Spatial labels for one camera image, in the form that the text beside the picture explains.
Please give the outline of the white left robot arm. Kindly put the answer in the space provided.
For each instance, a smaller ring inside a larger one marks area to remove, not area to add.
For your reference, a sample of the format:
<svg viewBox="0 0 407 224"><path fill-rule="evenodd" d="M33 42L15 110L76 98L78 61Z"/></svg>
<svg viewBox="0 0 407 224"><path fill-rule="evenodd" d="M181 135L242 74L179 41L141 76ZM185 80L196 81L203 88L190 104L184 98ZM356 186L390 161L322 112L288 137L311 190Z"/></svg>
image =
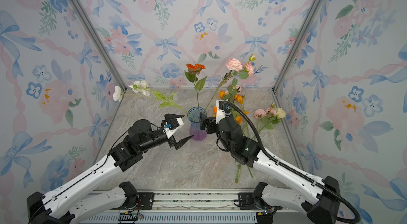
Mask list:
<svg viewBox="0 0 407 224"><path fill-rule="evenodd" d="M26 200L29 223L76 224L106 210L138 208L141 199L131 182L122 182L106 193L89 194L141 161L143 154L152 148L168 143L180 149L190 139L176 141L174 137L184 125L183 117L166 114L156 129L146 119L137 120L100 161L82 174L45 194L30 195Z"/></svg>

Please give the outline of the white lisianthus flower stem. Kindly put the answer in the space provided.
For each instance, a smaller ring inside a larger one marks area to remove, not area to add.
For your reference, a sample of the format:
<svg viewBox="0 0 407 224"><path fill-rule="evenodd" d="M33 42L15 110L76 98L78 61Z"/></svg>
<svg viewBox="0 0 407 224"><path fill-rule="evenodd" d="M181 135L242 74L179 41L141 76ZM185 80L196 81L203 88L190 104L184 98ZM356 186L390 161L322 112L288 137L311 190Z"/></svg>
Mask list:
<svg viewBox="0 0 407 224"><path fill-rule="evenodd" d="M170 95L166 95L159 90L150 88L149 83L146 80L135 81L132 85L129 85L128 88L136 97L143 97L149 100L157 101L159 103L159 108L174 107L185 113L188 119L193 118L193 116L190 115L187 110L176 102L174 98L177 96L177 93L174 91L172 91Z"/></svg>

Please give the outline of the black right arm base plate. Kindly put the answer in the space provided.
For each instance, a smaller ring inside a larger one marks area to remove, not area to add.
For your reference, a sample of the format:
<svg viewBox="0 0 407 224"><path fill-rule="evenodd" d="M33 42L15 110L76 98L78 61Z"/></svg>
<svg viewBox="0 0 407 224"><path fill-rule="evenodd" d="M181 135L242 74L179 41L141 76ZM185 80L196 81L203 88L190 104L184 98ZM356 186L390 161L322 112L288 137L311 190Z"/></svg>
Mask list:
<svg viewBox="0 0 407 224"><path fill-rule="evenodd" d="M237 196L238 199L234 201L234 204L239 207L240 210L261 210L267 206L258 193L240 192Z"/></svg>

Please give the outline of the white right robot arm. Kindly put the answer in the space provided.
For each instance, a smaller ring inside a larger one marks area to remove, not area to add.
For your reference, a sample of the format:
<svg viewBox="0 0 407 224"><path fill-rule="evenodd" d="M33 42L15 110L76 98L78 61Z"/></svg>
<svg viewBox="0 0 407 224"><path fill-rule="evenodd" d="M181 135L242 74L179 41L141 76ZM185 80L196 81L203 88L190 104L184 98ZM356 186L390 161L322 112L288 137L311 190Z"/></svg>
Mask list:
<svg viewBox="0 0 407 224"><path fill-rule="evenodd" d="M259 209L282 207L305 214L315 224L337 222L340 200L338 181L330 176L321 178L282 160L269 150L262 151L260 144L243 135L242 129L231 117L217 120L201 114L200 128L216 134L222 150L241 165L264 172L288 186L277 189L260 182L253 191L254 204Z"/></svg>

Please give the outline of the pink carnation flower spray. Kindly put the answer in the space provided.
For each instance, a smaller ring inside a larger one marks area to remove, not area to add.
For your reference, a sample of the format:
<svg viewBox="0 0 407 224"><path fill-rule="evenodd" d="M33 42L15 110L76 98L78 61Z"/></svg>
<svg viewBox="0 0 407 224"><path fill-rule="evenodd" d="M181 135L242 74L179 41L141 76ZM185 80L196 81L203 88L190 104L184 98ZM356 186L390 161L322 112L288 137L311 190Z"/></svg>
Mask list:
<svg viewBox="0 0 407 224"><path fill-rule="evenodd" d="M211 104L212 100L216 96L216 94L220 91L220 89L229 81L232 80L232 88L235 87L237 84L237 79L247 79L254 75L254 62L256 60L256 56L252 53L249 56L249 60L246 63L241 62L236 58L231 58L226 63L226 68L229 70L220 80L219 85L216 87L212 97L210 98L209 102L207 103L205 110L208 109L209 105Z"/></svg>

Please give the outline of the blue purple glass vase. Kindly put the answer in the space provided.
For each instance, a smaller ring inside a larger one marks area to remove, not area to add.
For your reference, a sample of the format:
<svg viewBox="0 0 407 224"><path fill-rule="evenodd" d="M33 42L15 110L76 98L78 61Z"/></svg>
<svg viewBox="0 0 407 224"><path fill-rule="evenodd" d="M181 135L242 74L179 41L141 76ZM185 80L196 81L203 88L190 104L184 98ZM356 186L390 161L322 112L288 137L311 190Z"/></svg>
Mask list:
<svg viewBox="0 0 407 224"><path fill-rule="evenodd" d="M193 136L195 141L203 141L207 137L205 130L200 129L201 114L206 115L206 111L202 107L192 107L188 111L188 120L190 121L190 135Z"/></svg>

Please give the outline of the orange ranunculus flower spray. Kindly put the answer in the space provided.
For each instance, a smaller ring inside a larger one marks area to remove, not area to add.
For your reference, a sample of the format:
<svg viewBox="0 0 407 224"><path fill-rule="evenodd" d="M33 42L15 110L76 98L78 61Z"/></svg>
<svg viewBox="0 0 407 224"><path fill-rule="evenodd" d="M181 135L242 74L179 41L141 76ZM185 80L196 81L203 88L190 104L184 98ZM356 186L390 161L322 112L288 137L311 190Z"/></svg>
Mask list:
<svg viewBox="0 0 407 224"><path fill-rule="evenodd" d="M217 96L219 98L219 100L227 100L227 101L232 102L233 104L238 106L242 111L244 111L244 113L246 115L248 115L249 111L246 110L244 107L244 95L242 94L242 88L239 85L233 86L233 84L232 84L230 86L232 87L232 94L230 94L228 92L228 90L226 89L226 90L219 91L219 93L215 96ZM247 122L245 122L243 117L238 112L232 110L232 113L233 113L233 117L235 118L235 121L242 127L242 133L245 136L247 136L247 134L248 134ZM216 117L216 114L217 114L217 106L215 103L215 106L213 108L213 117ZM251 178L253 178L253 174L249 167L248 167L248 170L249 170L249 174L250 174ZM239 183L239 181L240 181L241 173L242 173L242 165L238 164L236 178L235 178L236 184Z"/></svg>

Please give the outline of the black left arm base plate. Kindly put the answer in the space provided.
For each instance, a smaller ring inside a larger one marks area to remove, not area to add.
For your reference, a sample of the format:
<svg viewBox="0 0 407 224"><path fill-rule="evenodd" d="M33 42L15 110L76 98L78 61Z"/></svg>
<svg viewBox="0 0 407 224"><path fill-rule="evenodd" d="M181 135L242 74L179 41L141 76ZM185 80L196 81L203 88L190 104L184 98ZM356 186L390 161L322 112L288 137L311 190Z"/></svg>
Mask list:
<svg viewBox="0 0 407 224"><path fill-rule="evenodd" d="M119 207L121 210L152 210L155 193L141 192L126 196L124 204Z"/></svg>

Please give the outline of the orange-red gerbera flower stem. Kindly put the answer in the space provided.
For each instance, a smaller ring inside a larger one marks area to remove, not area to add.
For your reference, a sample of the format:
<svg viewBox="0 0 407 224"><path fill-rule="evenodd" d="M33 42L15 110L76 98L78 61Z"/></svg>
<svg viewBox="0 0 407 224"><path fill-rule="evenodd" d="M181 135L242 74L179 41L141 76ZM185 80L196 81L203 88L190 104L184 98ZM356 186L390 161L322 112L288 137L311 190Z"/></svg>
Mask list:
<svg viewBox="0 0 407 224"><path fill-rule="evenodd" d="M199 94L200 91L203 89L206 78L199 78L199 74L206 69L205 65L203 64L186 64L187 70L184 72L187 80L194 85L194 89L196 92L196 99L197 99L197 108L200 108L199 102Z"/></svg>

